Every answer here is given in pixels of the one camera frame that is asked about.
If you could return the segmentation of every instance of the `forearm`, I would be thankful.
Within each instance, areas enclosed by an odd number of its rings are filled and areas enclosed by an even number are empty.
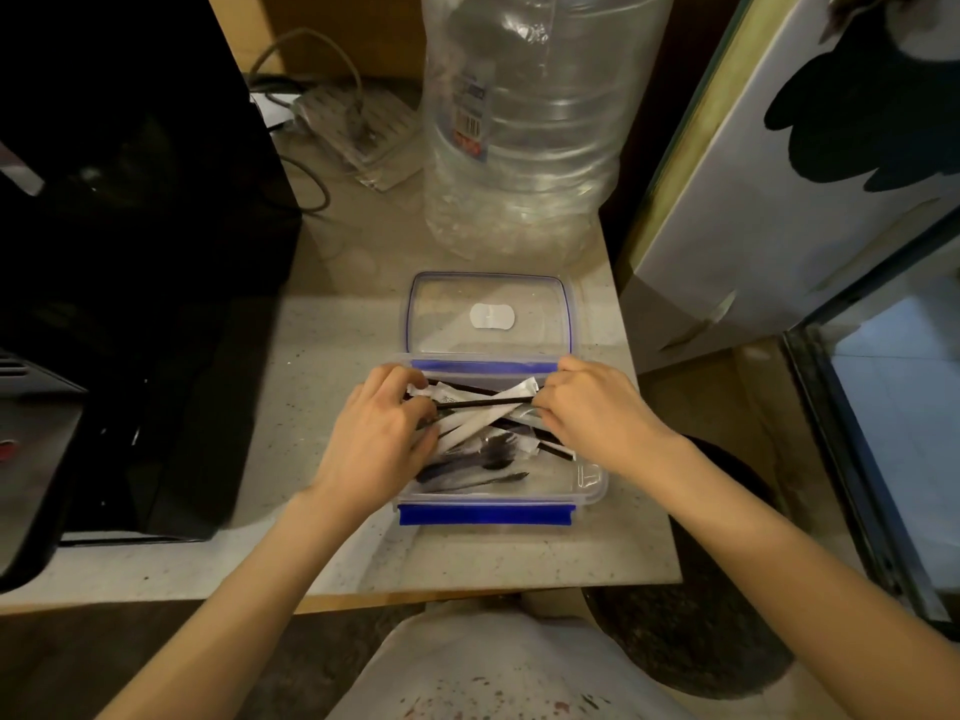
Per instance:
[[[324,505],[325,497],[294,496],[101,720],[234,717],[307,589],[360,524],[361,516]]]
[[[635,482],[855,718],[953,716],[960,653],[677,437]]]

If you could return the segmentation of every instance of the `countertop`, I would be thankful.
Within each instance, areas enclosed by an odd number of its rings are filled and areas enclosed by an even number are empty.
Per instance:
[[[433,240],[423,219],[420,174],[378,193],[332,174],[330,165],[312,160],[303,145],[285,146],[324,173],[332,204],[322,216],[304,218],[229,526],[208,542],[60,548],[37,578],[0,595],[0,611],[210,595],[289,497],[309,483],[354,384],[402,350],[402,313],[413,277],[422,271],[489,268],[450,254]],[[315,186],[294,168],[288,174],[300,201],[316,202]],[[536,266],[513,271],[556,275]],[[632,374],[599,227],[563,275],[577,306],[577,355]],[[578,509],[569,528],[401,527],[393,508],[382,508],[343,544],[313,582],[304,605],[318,611],[387,603],[414,593],[679,580],[666,513],[614,476],[606,497]]]

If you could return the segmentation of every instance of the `black appliance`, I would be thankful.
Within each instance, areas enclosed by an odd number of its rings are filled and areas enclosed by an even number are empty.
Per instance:
[[[301,214],[207,0],[5,0],[0,591],[231,516]]]

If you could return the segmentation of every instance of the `person's left hand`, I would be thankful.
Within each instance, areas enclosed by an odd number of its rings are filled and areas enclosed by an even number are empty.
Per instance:
[[[427,427],[419,438],[414,433],[421,420],[437,417],[437,407],[426,396],[403,401],[408,384],[423,389],[426,377],[415,368],[384,363],[354,387],[308,493],[366,520],[423,469],[437,447],[438,429]]]

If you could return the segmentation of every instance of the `clear plastic bottle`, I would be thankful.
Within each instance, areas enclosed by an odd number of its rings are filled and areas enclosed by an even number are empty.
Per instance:
[[[673,0],[423,0],[424,211],[467,258],[570,260],[617,183]]]

